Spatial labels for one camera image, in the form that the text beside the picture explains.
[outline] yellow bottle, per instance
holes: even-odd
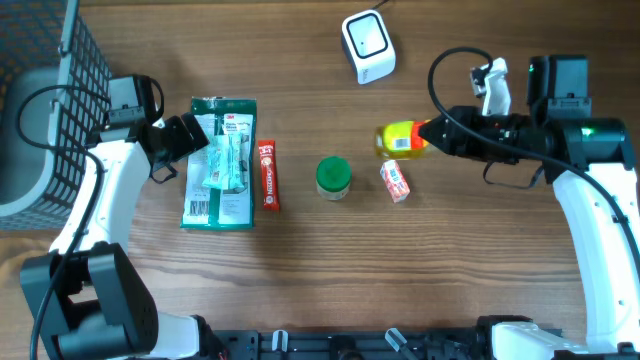
[[[401,121],[376,128],[373,146],[376,155],[385,159],[417,159],[435,149],[418,135],[425,121]]]

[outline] white square device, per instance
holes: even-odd
[[[344,50],[359,84],[366,84],[391,74],[396,67],[396,53],[382,16],[366,10],[342,23]]]

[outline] jar with green lid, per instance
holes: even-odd
[[[316,185],[320,196],[340,200],[349,192],[351,167],[347,160],[332,156],[320,162],[316,171]]]

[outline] table top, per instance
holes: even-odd
[[[81,8],[114,73],[146,74],[162,84],[165,114],[188,111],[192,96],[256,98],[257,138],[276,140],[282,211],[262,209],[257,183],[251,231],[181,230],[185,173],[164,185],[145,184],[129,256],[158,309],[202,315],[214,329],[261,331],[470,326],[480,315],[521,314],[582,339],[580,273],[550,186],[489,186],[484,164],[434,155],[400,163],[411,194],[393,204],[373,131],[436,116],[426,88],[429,66],[442,51],[470,45],[507,60],[512,110],[519,113],[528,112],[529,57],[586,54],[594,116],[624,119],[638,148],[640,3],[392,1],[380,11],[396,69],[360,86],[341,49],[340,27],[371,5]],[[469,69],[482,63],[458,55],[441,65],[436,86],[443,103],[480,104]],[[339,202],[323,200],[314,180],[319,161],[331,155],[353,170],[351,192]],[[537,165],[503,166],[491,176],[527,183]],[[259,176],[256,163],[254,180]],[[26,357],[32,317],[18,274],[24,259],[44,254],[56,234],[0,233],[3,358]]]

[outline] red and white package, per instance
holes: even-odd
[[[382,164],[380,175],[385,185],[387,185],[387,190],[391,193],[391,199],[393,199],[394,203],[407,198],[407,195],[409,195],[409,184],[407,184],[407,180],[404,179],[402,172],[400,172],[397,161],[389,160]]]
[[[258,140],[260,151],[260,168],[262,169],[262,191],[264,192],[264,208],[280,211],[278,200],[278,182],[276,173],[276,141]]]

